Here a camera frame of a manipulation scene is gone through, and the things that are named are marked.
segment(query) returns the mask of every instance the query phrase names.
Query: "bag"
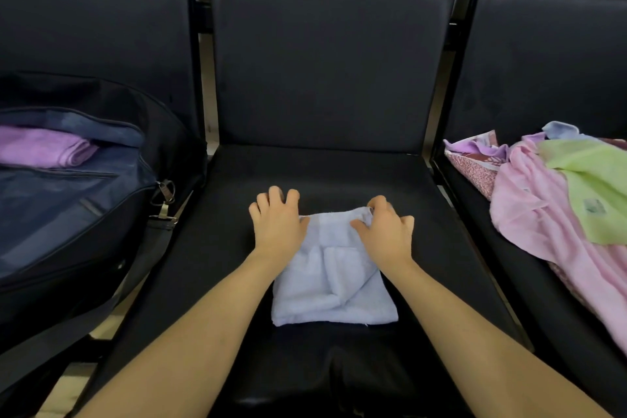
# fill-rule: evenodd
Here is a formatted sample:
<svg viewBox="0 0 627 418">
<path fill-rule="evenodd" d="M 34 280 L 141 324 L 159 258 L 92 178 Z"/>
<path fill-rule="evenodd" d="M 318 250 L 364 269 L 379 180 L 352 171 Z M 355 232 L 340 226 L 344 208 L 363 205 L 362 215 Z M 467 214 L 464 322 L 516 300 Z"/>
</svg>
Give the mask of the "bag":
<svg viewBox="0 0 627 418">
<path fill-rule="evenodd" d="M 87 335 L 158 262 L 207 153 L 158 100 L 93 78 L 0 75 L 0 125 L 99 145 L 79 167 L 0 166 L 1 393 Z"/>
</svg>

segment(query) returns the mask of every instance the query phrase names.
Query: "left hand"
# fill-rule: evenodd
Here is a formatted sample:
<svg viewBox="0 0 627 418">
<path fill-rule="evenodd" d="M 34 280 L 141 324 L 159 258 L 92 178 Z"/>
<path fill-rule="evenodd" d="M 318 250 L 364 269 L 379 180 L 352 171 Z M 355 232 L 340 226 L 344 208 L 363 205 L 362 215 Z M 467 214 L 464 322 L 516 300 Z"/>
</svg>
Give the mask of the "left hand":
<svg viewBox="0 0 627 418">
<path fill-rule="evenodd" d="M 279 272 L 300 248 L 309 224 L 309 217 L 298 217 L 298 190 L 291 189 L 285 203 L 283 198 L 281 189 L 274 185 L 248 207 L 255 227 L 255 251 L 264 261 L 273 262 Z"/>
</svg>

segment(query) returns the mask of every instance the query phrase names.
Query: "lime green towel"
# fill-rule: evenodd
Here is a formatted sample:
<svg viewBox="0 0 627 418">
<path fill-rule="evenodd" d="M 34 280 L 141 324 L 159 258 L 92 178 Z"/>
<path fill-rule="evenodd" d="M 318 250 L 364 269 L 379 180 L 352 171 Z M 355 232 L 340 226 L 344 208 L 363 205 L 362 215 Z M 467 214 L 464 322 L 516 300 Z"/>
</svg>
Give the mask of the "lime green towel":
<svg viewBox="0 0 627 418">
<path fill-rule="evenodd" d="M 538 144 L 546 167 L 568 182 L 571 207 L 592 243 L 627 244 L 627 152 L 593 139 Z"/>
</svg>

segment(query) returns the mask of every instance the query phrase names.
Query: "light blue cloth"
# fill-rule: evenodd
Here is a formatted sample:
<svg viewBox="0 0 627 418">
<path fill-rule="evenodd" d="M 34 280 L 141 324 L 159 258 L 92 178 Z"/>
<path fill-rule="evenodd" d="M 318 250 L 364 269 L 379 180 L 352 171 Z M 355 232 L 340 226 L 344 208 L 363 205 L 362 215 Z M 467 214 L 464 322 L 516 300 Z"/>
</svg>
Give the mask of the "light blue cloth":
<svg viewBox="0 0 627 418">
<path fill-rule="evenodd" d="M 329 321 L 387 324 L 398 320 L 381 273 L 349 222 L 372 222 L 372 210 L 310 216 L 300 250 L 274 282 L 275 326 Z"/>
<path fill-rule="evenodd" d="M 578 127 L 567 122 L 551 121 L 542 130 L 547 135 L 547 139 L 591 139 L 599 141 L 596 137 L 581 134 Z"/>
</svg>

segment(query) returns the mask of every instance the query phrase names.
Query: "person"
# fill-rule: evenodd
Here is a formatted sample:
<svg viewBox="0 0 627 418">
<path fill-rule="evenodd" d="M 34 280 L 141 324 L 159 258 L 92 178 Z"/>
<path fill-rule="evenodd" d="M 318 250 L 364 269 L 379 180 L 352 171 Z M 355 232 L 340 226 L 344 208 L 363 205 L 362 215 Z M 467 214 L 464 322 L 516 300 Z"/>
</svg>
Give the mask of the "person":
<svg viewBox="0 0 627 418">
<path fill-rule="evenodd" d="M 124 367 L 78 418 L 205 418 L 272 281 L 307 233 L 299 193 L 277 186 L 249 212 L 255 248 L 231 274 Z M 381 272 L 400 291 L 477 418 L 601 418 L 584 392 L 435 281 L 412 259 L 413 217 L 385 197 L 368 204 L 372 224 L 356 229 Z"/>
</svg>

